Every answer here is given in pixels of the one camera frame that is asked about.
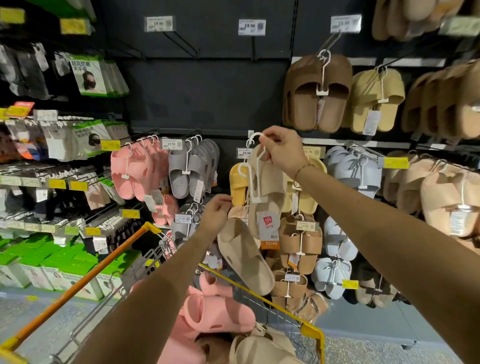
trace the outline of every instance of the forearm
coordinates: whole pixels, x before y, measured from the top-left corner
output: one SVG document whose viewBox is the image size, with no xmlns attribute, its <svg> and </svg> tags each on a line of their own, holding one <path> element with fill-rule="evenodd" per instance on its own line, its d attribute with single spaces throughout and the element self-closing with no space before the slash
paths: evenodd
<svg viewBox="0 0 480 364">
<path fill-rule="evenodd" d="M 303 168 L 297 182 L 461 359 L 475 361 L 480 349 L 471 340 L 479 337 L 480 320 L 473 312 L 480 307 L 480 257 L 417 218 L 316 168 Z"/>
<path fill-rule="evenodd" d="M 197 230 L 98 324 L 74 364 L 156 364 L 214 238 Z"/>
</svg>

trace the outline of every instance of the floor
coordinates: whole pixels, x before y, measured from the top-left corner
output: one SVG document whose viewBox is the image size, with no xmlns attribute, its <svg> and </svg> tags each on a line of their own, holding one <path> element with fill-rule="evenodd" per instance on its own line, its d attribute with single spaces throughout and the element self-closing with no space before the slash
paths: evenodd
<svg viewBox="0 0 480 364">
<path fill-rule="evenodd" d="M 0 298 L 0 343 L 15 334 L 47 306 L 48 302 Z M 88 303 L 70 303 L 37 330 L 18 352 L 32 364 L 45 364 L 48 355 L 60 350 L 70 333 L 92 310 Z M 80 339 L 105 314 L 104 309 L 80 334 Z M 73 352 L 71 344 L 60 356 L 66 360 Z M 400 345 L 352 339 L 326 338 L 325 364 L 461 364 L 446 347 L 417 344 L 410 350 Z"/>
</svg>

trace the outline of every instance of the hand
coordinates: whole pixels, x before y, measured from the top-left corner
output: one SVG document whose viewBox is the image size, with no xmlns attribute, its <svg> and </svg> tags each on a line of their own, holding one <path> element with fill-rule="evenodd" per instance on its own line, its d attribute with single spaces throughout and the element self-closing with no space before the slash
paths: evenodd
<svg viewBox="0 0 480 364">
<path fill-rule="evenodd" d="M 215 238 L 227 222 L 228 210 L 232 207 L 232 196 L 217 194 L 210 200 L 204 209 L 198 230 Z"/>
<path fill-rule="evenodd" d="M 301 138 L 295 130 L 271 126 L 263 131 L 260 143 L 267 148 L 264 160 L 273 163 L 292 179 L 308 164 Z"/>
</svg>

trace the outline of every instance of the dark gray wall panel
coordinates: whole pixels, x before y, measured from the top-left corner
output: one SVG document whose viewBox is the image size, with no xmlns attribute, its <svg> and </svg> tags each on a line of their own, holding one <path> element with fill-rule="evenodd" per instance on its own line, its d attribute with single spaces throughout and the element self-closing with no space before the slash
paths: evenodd
<svg viewBox="0 0 480 364">
<path fill-rule="evenodd" d="M 334 15 L 362 14 L 362 31 L 343 35 L 331 48 L 347 57 L 422 57 L 444 58 L 452 55 L 459 41 L 436 32 L 428 33 L 410 42 L 392 38 L 376 41 L 372 38 L 372 20 L 375 0 L 299 0 L 293 56 L 316 52 L 330 37 L 330 19 Z"/>
<path fill-rule="evenodd" d="M 290 57 L 294 0 L 102 0 L 101 7 L 113 49 L 127 49 L 120 40 L 146 57 L 188 58 L 163 33 L 144 31 L 144 17 L 175 15 L 178 34 L 200 57 L 250 58 L 251 37 L 238 35 L 238 20 L 266 19 L 266 35 L 255 39 L 257 56 Z"/>
<path fill-rule="evenodd" d="M 261 130 L 281 123 L 288 61 L 123 60 L 132 128 Z"/>
</svg>

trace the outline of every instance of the human arm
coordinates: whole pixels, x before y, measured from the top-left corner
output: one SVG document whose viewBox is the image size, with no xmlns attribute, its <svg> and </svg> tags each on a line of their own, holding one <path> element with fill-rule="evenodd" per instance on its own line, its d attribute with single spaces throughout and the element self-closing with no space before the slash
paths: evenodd
<svg viewBox="0 0 480 364">
<path fill-rule="evenodd" d="M 407 297 L 466 364 L 480 346 L 480 256 L 425 222 L 307 166 L 293 130 L 271 127 L 260 141 L 267 159 L 335 220 L 363 256 Z"/>
<path fill-rule="evenodd" d="M 73 364 L 156 364 L 198 264 L 227 221 L 231 197 L 216 195 L 197 231 L 90 334 Z"/>
</svg>

